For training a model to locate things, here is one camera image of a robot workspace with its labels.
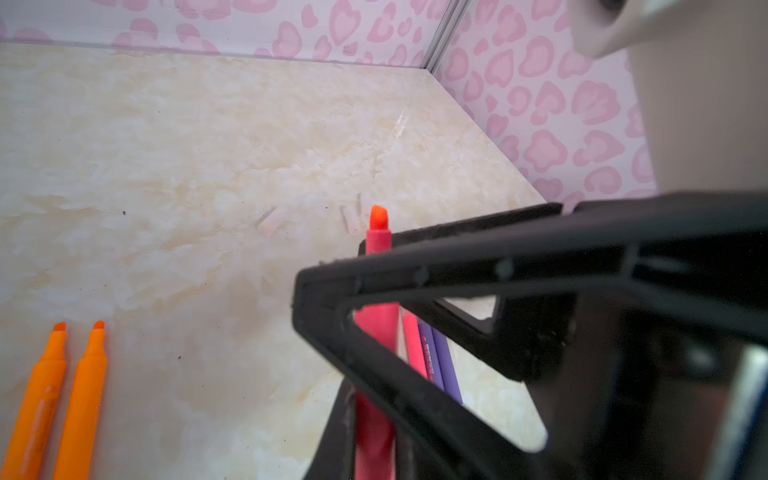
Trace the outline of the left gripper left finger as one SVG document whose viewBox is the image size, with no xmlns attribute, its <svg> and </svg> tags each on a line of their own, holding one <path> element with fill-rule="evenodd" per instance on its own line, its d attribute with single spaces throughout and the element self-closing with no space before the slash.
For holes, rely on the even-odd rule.
<svg viewBox="0 0 768 480">
<path fill-rule="evenodd" d="M 352 479 L 356 427 L 356 390 L 344 379 L 338 389 L 329 418 L 304 479 Z M 395 428 L 395 478 L 420 478 L 420 452 L 414 441 Z"/>
</svg>

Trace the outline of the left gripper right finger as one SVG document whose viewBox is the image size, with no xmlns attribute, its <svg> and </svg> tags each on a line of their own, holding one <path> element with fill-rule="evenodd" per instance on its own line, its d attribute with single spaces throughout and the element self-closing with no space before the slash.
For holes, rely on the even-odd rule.
<svg viewBox="0 0 768 480">
<path fill-rule="evenodd" d="M 353 322 L 395 304 L 502 376 L 528 453 Z M 414 441 L 419 479 L 763 479 L 767 196 L 558 203 L 401 232 L 302 270 L 295 331 Z"/>
</svg>

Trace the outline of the purple highlighter pen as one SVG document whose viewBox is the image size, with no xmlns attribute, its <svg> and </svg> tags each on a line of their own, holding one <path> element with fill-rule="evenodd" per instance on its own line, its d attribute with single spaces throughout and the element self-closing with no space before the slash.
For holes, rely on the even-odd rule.
<svg viewBox="0 0 768 480">
<path fill-rule="evenodd" d="M 433 338 L 443 382 L 443 390 L 459 404 L 462 404 L 461 391 L 447 338 L 436 329 L 433 330 Z"/>
<path fill-rule="evenodd" d="M 427 378 L 439 389 L 444 390 L 444 382 L 436 351 L 433 328 L 422 320 L 418 320 L 418 330 L 423 350 Z"/>
</svg>

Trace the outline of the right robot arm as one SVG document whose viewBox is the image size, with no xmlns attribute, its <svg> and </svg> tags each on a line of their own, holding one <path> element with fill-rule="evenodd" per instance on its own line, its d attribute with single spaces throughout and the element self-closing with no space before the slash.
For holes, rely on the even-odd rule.
<svg viewBox="0 0 768 480">
<path fill-rule="evenodd" d="M 767 188 L 767 4 L 683 4 L 628 49 L 657 187 Z"/>
</svg>

